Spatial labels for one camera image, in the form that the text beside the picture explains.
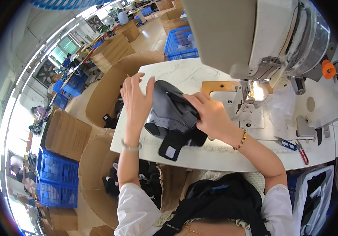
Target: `white label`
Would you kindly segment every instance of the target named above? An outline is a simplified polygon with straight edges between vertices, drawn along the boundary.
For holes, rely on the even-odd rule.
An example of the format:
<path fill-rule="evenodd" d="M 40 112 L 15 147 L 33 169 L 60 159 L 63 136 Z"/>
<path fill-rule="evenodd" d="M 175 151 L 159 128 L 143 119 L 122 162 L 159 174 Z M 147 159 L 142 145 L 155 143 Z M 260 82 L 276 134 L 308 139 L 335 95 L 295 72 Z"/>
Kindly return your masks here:
<path fill-rule="evenodd" d="M 168 158 L 173 159 L 174 154 L 175 154 L 175 148 L 173 148 L 172 146 L 169 146 L 169 147 L 166 149 L 165 155 L 166 155 Z"/>

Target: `white sleeve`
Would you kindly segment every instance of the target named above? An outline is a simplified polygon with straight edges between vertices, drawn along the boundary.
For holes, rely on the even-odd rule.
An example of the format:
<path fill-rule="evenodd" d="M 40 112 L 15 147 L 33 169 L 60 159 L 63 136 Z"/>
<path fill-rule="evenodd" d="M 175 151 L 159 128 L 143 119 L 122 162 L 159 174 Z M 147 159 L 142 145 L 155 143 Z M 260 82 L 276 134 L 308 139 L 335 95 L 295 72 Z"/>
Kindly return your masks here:
<path fill-rule="evenodd" d="M 161 211 L 136 184 L 126 183 L 120 188 L 117 215 L 115 236 L 139 236 L 160 218 Z"/>
<path fill-rule="evenodd" d="M 289 191 L 283 184 L 273 186 L 265 196 L 261 208 L 262 218 L 268 221 L 271 236 L 294 235 L 295 222 Z"/>

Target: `silver bracelet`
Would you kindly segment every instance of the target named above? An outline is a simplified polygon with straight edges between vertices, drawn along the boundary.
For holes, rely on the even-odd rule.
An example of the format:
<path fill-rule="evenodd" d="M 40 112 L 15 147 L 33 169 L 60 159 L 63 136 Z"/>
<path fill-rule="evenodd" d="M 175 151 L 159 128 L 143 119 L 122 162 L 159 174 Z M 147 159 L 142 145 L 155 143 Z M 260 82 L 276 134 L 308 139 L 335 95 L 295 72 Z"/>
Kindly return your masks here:
<path fill-rule="evenodd" d="M 137 147 L 137 148 L 136 147 L 130 147 L 130 146 L 128 146 L 124 143 L 123 139 L 122 139 L 122 146 L 123 146 L 123 148 L 125 148 L 129 151 L 138 151 L 143 147 L 143 145 L 140 142 L 139 142 L 139 147 Z"/>

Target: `necklace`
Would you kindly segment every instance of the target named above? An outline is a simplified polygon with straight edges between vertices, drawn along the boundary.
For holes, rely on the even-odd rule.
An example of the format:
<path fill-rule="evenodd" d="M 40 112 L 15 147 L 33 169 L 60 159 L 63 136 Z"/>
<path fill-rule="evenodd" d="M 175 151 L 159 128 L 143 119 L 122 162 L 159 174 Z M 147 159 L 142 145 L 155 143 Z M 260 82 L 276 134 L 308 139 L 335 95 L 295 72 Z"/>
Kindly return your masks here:
<path fill-rule="evenodd" d="M 195 233 L 195 234 L 199 234 L 199 235 L 202 235 L 201 233 L 198 233 L 196 231 L 193 231 L 190 229 L 190 225 L 189 224 L 185 224 L 185 228 L 190 232 L 190 233 Z"/>

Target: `woman's left hand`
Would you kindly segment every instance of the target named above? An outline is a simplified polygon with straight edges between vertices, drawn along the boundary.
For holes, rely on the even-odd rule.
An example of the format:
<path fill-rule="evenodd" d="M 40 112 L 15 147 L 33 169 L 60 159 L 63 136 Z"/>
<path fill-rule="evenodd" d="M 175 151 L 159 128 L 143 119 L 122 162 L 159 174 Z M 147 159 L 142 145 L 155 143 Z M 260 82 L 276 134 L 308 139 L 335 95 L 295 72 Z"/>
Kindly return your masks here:
<path fill-rule="evenodd" d="M 153 104 L 155 78 L 152 76 L 147 83 L 145 95 L 140 90 L 139 82 L 145 73 L 137 73 L 124 80 L 120 94 L 127 112 L 127 127 L 140 134 Z"/>

